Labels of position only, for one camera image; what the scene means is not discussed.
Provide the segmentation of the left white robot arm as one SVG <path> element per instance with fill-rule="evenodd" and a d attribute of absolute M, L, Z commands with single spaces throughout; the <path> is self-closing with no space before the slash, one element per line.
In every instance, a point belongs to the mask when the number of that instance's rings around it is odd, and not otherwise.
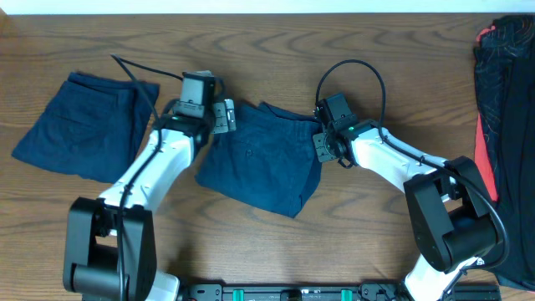
<path fill-rule="evenodd" d="M 175 179 L 211 134 L 237 127 L 232 99 L 204 117 L 183 115 L 178 99 L 155 123 L 145 149 L 120 179 L 95 200 L 69 209 L 63 285 L 84 300 L 176 300 L 178 277 L 157 268 L 153 216 Z"/>

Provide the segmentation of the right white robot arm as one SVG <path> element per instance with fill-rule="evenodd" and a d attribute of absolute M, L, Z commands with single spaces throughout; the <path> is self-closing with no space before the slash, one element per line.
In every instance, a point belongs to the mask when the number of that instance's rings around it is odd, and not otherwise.
<path fill-rule="evenodd" d="M 431 156 L 375 121 L 349 116 L 323 123 L 313 145 L 319 161 L 362 167 L 405 195 L 420 256 L 393 293 L 378 292 L 381 298 L 454 299 L 462 274 L 487 267 L 482 257 L 495 249 L 508 255 L 507 231 L 471 159 Z"/>

